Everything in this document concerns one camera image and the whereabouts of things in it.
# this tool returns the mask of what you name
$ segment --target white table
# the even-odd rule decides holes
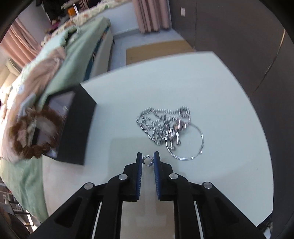
[[[137,152],[161,160],[190,182],[212,182],[255,225],[273,209],[273,173],[266,138],[249,99],[232,73],[210,52],[160,58],[96,77],[83,87],[97,102],[85,165],[43,159],[43,183],[52,214],[84,183],[106,183],[135,162]],[[203,154],[179,161],[136,124],[148,107],[187,106],[204,134]],[[190,127],[176,153],[194,155],[201,143]],[[173,204],[156,197],[153,167],[143,167],[141,197],[124,203],[121,238],[172,238]]]

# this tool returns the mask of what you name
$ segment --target green blanket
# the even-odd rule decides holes
[[[17,201],[40,222],[48,218],[42,177],[42,159],[13,164],[0,160],[0,175]]]
[[[74,41],[72,43],[69,41],[65,47],[66,59],[44,91],[37,104],[38,108],[43,107],[48,95],[84,80],[92,53],[108,26],[110,26],[109,19],[97,16],[81,26],[71,37]],[[43,190],[42,160],[42,158],[33,158],[16,164],[0,160],[0,177],[22,207],[40,222],[48,218]]]

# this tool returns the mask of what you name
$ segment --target metal screw head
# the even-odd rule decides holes
[[[86,190],[89,190],[89,189],[92,189],[94,187],[94,185],[91,183],[91,182],[87,182],[85,185],[84,185],[84,188]]]
[[[179,175],[177,175],[176,173],[171,173],[170,175],[169,175],[169,178],[170,179],[177,179],[179,177]]]
[[[205,182],[205,183],[203,184],[203,187],[205,187],[206,189],[211,189],[211,188],[212,188],[212,183],[210,183],[210,182]]]
[[[126,180],[126,179],[128,178],[128,176],[127,176],[126,174],[123,173],[123,174],[119,175],[118,178],[119,178],[120,180]]]

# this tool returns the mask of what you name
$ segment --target wardrobe door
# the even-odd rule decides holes
[[[294,235],[293,78],[294,44],[286,34],[275,63],[251,97],[268,142],[273,166],[274,202],[271,238],[293,238]]]
[[[283,26],[259,0],[197,0],[196,51],[213,51],[251,95],[277,53]]]
[[[172,28],[195,48],[196,0],[169,0]]]

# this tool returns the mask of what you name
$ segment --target black jewelry box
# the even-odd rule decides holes
[[[79,84],[49,95],[45,105],[64,116],[57,147],[44,154],[60,162],[83,165],[96,102]],[[35,129],[32,145],[49,142],[42,129]]]

